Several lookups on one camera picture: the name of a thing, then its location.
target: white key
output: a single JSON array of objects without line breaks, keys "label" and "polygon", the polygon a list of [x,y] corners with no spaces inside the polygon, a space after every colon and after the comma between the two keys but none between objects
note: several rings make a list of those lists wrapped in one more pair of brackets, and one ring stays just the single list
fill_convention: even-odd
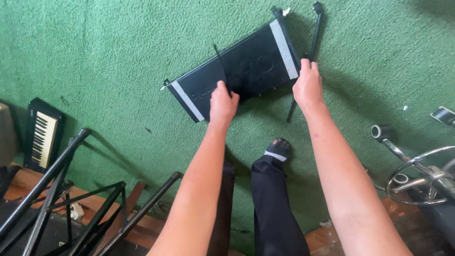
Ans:
[{"label": "white key", "polygon": [[57,129],[57,119],[47,116],[39,111],[36,112],[35,137],[33,139],[31,159],[43,168],[49,165],[49,155],[54,143]]}]

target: wooden floor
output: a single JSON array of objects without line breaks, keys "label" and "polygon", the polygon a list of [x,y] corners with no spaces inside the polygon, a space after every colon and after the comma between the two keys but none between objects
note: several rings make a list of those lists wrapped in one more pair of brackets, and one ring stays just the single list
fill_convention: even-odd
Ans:
[{"label": "wooden floor", "polygon": [[[5,199],[6,200],[13,200],[24,195],[27,195],[29,191],[35,186],[35,184],[39,181],[42,177],[42,174],[28,170],[28,169],[21,169],[17,175],[15,176],[11,186],[9,187],[8,191],[6,192]],[[74,187],[70,192],[70,197],[76,197],[82,194],[85,194],[87,191]],[[46,195],[46,191],[43,192],[40,197]],[[81,219],[82,224],[88,224],[88,222],[92,219],[94,214],[98,211],[102,203],[105,201],[104,198],[94,195],[83,200],[80,200],[79,203],[82,205],[85,215]],[[405,216],[406,214],[410,214],[413,212],[419,211],[416,206],[411,205],[404,205],[404,204],[397,204],[396,202],[392,201],[390,198],[385,198],[382,200],[384,207],[386,208],[389,216],[391,217],[392,221]],[[32,207],[38,208],[42,202],[33,205]],[[119,207],[119,204],[114,203],[111,209],[106,214],[103,221],[107,220],[111,214]],[[57,209],[60,210],[61,214],[65,214],[64,209]],[[136,227],[129,233],[128,237],[126,238],[127,241],[134,243],[136,245],[140,245],[146,248],[151,248],[154,244],[156,238],[158,237],[159,233],[161,232],[164,226],[164,222],[162,220],[158,220],[156,218],[145,216]],[[320,227],[306,236],[306,240],[310,251],[312,251],[312,255],[326,255],[324,253],[327,250],[323,250],[324,248],[332,248],[332,250],[341,250],[342,248],[339,242],[339,238],[334,226],[330,227]],[[230,251],[229,255],[242,255],[241,253],[232,250]]]}]

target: foot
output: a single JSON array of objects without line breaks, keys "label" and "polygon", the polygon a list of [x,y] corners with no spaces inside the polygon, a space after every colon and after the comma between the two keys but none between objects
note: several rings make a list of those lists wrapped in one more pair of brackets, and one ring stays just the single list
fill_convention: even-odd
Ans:
[{"label": "foot", "polygon": [[283,138],[275,139],[265,150],[264,155],[270,155],[280,160],[281,162],[286,161],[291,155],[289,148],[291,145]]}]

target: green carpet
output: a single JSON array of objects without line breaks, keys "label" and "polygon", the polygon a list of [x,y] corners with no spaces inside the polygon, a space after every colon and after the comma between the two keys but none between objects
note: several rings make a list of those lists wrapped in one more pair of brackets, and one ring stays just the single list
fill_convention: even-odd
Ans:
[{"label": "green carpet", "polygon": [[[68,178],[87,190],[125,180],[128,192],[143,180],[149,185],[143,203],[172,172],[185,171],[207,126],[195,124],[169,91],[159,91],[161,82],[211,57],[212,43],[222,49],[261,27],[273,18],[273,5],[292,8],[291,38],[298,52],[308,52],[316,21],[311,4],[3,0],[0,98],[16,106],[22,132],[25,109],[34,97],[68,115],[64,143],[81,127],[93,129]],[[455,109],[455,2],[323,4],[325,29],[317,60],[325,99],[360,161],[382,178],[399,163],[371,138],[373,124],[392,125],[400,135],[397,144],[410,155],[455,144],[454,130],[429,116],[440,105]],[[241,163],[231,245],[249,255],[254,242],[248,167],[275,137],[293,145],[286,173],[302,230],[329,218],[301,112],[285,123],[290,100],[291,85],[284,85],[245,102],[227,135]]]}]

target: pant leg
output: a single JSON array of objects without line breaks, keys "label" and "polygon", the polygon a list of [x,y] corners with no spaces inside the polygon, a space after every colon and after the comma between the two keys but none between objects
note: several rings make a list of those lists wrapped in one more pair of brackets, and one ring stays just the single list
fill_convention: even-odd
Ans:
[{"label": "pant leg", "polygon": [[221,189],[217,205],[217,217],[208,245],[207,256],[228,255],[234,178],[234,166],[229,161],[224,160]]},{"label": "pant leg", "polygon": [[289,205],[283,163],[264,155],[251,167],[256,256],[309,256]]}]

